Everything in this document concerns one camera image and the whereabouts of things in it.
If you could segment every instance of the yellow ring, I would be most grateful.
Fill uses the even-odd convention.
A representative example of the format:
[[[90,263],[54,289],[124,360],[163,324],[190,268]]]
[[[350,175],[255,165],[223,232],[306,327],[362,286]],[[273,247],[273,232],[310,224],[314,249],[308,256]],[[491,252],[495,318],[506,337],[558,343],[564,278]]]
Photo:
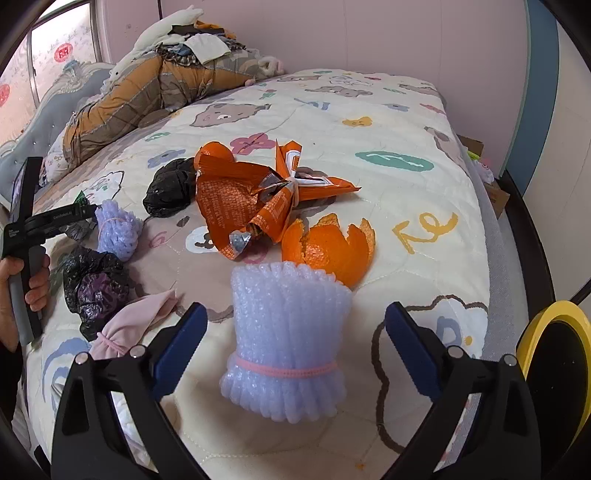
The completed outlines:
[[[591,325],[583,311],[574,303],[566,300],[557,301],[547,309],[542,310],[530,322],[525,329],[523,337],[519,341],[519,345],[517,346],[517,361],[523,370],[524,377],[527,379],[531,360],[534,357],[534,352],[538,346],[540,337],[544,333],[546,327],[552,322],[564,322],[576,332],[583,345],[587,361],[587,398],[585,400],[585,407],[583,409],[579,428],[573,438],[574,441],[591,413]]]

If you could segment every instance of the finger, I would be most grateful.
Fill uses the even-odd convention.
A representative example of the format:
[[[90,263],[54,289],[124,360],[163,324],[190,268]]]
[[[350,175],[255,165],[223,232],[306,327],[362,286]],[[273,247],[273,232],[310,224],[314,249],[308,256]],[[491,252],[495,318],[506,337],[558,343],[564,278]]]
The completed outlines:
[[[47,297],[42,297],[31,305],[31,310],[33,312],[39,312],[40,310],[44,309],[46,307],[46,305],[47,305]]]
[[[34,288],[33,290],[29,290],[25,295],[25,301],[29,305],[33,305],[37,300],[42,299],[47,295],[49,292],[49,283],[44,283],[41,287]]]
[[[11,275],[19,273],[25,262],[20,258],[6,257],[0,260],[0,282],[8,280]]]
[[[29,279],[29,288],[41,287],[49,281],[49,268],[44,267]]]

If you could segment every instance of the orange snack wrapper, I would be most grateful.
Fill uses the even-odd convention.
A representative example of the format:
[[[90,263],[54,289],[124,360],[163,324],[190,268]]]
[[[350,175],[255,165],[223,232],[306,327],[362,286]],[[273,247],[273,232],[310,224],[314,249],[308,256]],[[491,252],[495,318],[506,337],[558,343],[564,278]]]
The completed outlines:
[[[224,256],[234,260],[263,233],[280,242],[299,202],[360,189],[337,177],[298,172],[301,148],[294,141],[282,146],[275,142],[275,170],[198,152],[197,204]]]

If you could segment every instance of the orange peel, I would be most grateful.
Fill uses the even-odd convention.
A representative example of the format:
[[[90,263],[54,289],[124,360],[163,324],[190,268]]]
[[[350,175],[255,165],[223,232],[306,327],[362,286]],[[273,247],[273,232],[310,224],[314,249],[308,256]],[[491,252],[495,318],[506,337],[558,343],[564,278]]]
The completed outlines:
[[[195,154],[195,158],[193,159],[193,166],[195,167],[195,170],[199,168],[201,155],[210,155],[212,157],[221,158],[222,160],[228,160],[231,162],[236,161],[234,154],[226,145],[222,145],[220,142],[208,142]]]
[[[352,288],[367,272],[375,252],[375,231],[364,218],[359,227],[351,224],[347,238],[339,219],[331,213],[304,232],[301,219],[285,231],[281,241],[281,259],[335,274],[337,280]]]

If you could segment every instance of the hand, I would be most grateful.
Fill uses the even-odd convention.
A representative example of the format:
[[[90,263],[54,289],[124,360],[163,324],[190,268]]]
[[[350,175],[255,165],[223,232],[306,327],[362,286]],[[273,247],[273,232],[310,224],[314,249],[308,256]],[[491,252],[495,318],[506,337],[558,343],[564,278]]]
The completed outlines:
[[[31,290],[25,295],[25,301],[34,312],[39,312],[47,305],[49,264],[50,259],[45,255],[43,268],[29,279]],[[6,257],[0,260],[0,342],[11,352],[14,352],[18,346],[18,330],[12,314],[8,278],[18,274],[23,267],[24,262],[19,258]]]

